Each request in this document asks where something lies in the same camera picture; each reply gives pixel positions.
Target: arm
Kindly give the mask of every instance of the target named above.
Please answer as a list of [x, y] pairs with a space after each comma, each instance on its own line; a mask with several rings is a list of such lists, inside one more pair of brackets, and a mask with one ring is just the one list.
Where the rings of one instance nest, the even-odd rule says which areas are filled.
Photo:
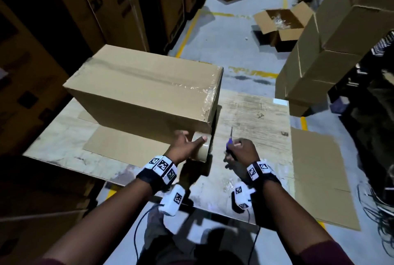
[[[245, 167], [260, 161], [254, 144], [248, 139], [234, 141], [233, 145], [229, 145], [229, 149]], [[255, 180], [254, 186], [263, 192], [278, 232], [295, 255], [301, 254], [302, 257], [302, 252], [306, 252], [308, 248], [319, 243], [327, 241], [334, 243], [331, 236], [320, 224], [282, 188], [273, 173], [260, 171], [260, 175], [262, 177]], [[345, 258], [349, 261], [346, 264], [352, 264], [347, 256]]]
[[[176, 131], [175, 141], [165, 152], [165, 156], [176, 166], [206, 141], [204, 136], [189, 142], [187, 134], [187, 131]], [[43, 257], [66, 265], [97, 264], [108, 253], [111, 244], [124, 231], [135, 212], [153, 194], [155, 191], [149, 183], [136, 178], [89, 213]]]

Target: person's right hand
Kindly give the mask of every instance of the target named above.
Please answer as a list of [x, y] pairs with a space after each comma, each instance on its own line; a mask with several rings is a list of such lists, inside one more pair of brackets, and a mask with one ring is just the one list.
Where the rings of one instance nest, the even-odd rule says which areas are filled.
[[[237, 157], [238, 162], [248, 167], [256, 161], [260, 161], [259, 154], [253, 142], [249, 139], [239, 138], [233, 141], [232, 145], [227, 146]], [[226, 157], [227, 160], [233, 160], [231, 155]]]

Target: hand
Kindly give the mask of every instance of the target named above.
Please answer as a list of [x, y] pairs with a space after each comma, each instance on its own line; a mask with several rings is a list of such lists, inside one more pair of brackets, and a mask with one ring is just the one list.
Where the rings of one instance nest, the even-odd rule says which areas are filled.
[[178, 165], [190, 158], [191, 154], [206, 142], [206, 136], [202, 136], [194, 142], [190, 142], [186, 137], [188, 134], [189, 132], [184, 130], [175, 131], [176, 139], [164, 154], [170, 158], [175, 165]]
[[[260, 161], [259, 154], [251, 140], [239, 138], [234, 140], [233, 144], [228, 145], [228, 148], [235, 154], [239, 163], [248, 167], [256, 161]], [[234, 160], [231, 155], [226, 157], [227, 160]]]

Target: maroon shirt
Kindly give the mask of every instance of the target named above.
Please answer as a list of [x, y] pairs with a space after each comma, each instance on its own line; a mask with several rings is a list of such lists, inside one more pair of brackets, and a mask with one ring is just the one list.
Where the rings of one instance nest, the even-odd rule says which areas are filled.
[[[342, 247], [335, 241], [315, 244], [303, 250], [299, 257], [305, 265], [354, 265]], [[175, 262], [169, 265], [193, 265], [194, 261]], [[41, 259], [34, 265], [64, 265], [54, 259]]]

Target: forearm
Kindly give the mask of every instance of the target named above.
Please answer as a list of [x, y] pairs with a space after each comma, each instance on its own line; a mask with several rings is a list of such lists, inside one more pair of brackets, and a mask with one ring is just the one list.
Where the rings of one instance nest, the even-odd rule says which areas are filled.
[[66, 265], [96, 264], [151, 195], [150, 185], [135, 179], [68, 231], [44, 258]]
[[278, 183], [266, 181], [263, 195], [281, 236], [296, 255], [331, 236]]

